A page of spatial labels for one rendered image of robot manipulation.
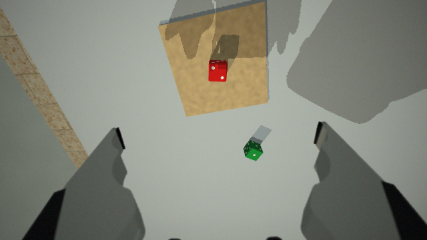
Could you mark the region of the green die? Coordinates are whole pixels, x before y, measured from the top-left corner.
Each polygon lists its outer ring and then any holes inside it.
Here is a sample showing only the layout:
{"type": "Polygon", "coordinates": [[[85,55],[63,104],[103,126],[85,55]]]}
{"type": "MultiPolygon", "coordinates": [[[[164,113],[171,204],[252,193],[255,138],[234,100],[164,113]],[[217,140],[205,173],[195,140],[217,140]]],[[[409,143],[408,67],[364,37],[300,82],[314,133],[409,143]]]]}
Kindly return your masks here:
{"type": "Polygon", "coordinates": [[[244,153],[247,158],[257,161],[263,151],[259,143],[249,140],[244,147],[244,153]]]}

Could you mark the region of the tan mat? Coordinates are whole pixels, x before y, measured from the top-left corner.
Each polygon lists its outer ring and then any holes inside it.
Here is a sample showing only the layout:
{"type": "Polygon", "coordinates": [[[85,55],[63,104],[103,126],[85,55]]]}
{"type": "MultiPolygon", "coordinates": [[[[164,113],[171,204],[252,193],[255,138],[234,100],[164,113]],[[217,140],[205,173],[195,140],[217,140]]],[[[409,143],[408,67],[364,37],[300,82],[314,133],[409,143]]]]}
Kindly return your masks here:
{"type": "Polygon", "coordinates": [[[268,103],[265,2],[158,29],[186,117],[268,103]],[[226,82],[209,60],[226,60],[226,82]]]}

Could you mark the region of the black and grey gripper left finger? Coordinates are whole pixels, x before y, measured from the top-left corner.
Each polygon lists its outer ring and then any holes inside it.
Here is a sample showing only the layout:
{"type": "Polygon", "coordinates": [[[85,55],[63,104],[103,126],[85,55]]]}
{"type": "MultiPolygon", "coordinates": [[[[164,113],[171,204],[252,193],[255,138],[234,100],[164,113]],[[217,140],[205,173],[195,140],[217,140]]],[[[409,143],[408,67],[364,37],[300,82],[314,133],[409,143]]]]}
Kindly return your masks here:
{"type": "Polygon", "coordinates": [[[143,240],[141,212],[123,186],[124,149],[119,127],[112,128],[54,192],[22,240],[143,240]]]}

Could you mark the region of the red die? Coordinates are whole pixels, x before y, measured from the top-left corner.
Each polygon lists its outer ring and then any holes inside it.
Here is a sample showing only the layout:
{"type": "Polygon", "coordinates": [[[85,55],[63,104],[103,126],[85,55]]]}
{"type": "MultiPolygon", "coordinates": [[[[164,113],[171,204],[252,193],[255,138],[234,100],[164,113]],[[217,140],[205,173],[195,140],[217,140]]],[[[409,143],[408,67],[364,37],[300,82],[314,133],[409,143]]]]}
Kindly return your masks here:
{"type": "Polygon", "coordinates": [[[209,81],[226,82],[227,68],[226,60],[209,60],[209,81]]]}

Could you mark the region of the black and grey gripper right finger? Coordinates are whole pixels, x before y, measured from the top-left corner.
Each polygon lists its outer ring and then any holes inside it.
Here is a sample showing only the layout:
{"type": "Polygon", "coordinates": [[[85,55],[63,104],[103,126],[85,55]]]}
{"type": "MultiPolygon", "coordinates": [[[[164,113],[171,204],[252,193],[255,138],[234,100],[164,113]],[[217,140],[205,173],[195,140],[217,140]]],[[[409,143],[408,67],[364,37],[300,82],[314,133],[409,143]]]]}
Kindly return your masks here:
{"type": "Polygon", "coordinates": [[[385,182],[325,121],[302,215],[306,240],[427,240],[427,224],[394,184],[385,182]]]}

